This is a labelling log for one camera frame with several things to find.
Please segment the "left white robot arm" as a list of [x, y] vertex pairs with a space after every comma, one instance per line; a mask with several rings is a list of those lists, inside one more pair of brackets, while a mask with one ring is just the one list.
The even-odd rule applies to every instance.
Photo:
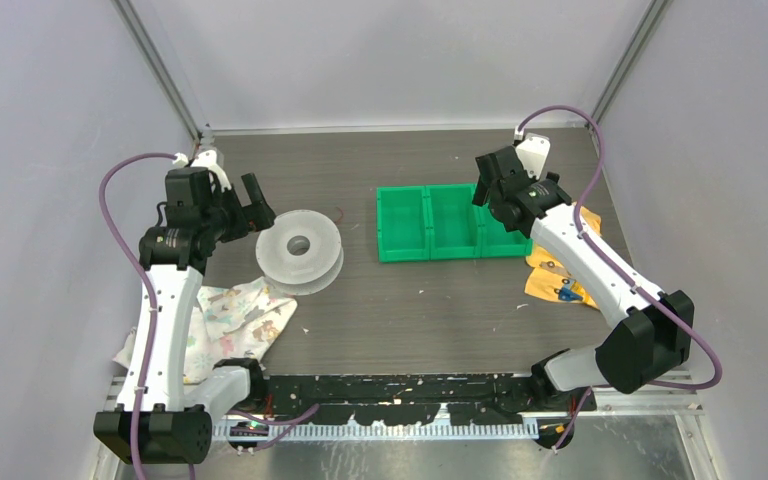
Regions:
[[247, 173], [242, 182], [247, 205], [206, 167], [169, 171], [162, 220], [140, 239], [143, 293], [132, 360], [114, 406], [93, 424], [97, 439], [137, 471], [203, 462], [213, 427], [227, 413], [253, 414], [266, 405], [268, 383], [256, 360], [211, 360], [207, 379], [184, 388], [189, 326], [208, 259], [217, 244], [275, 223], [256, 176]]

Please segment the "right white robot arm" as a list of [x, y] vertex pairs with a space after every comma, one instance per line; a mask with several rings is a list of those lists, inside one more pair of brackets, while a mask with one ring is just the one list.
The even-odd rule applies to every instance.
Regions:
[[608, 385], [630, 394], [683, 364], [691, 349], [694, 305], [638, 274], [584, 223], [550, 172], [523, 168], [512, 146], [477, 157], [473, 202], [487, 206], [508, 232], [546, 249], [594, 300], [611, 331], [599, 344], [561, 351], [531, 369], [531, 397], [556, 410], [582, 387]]

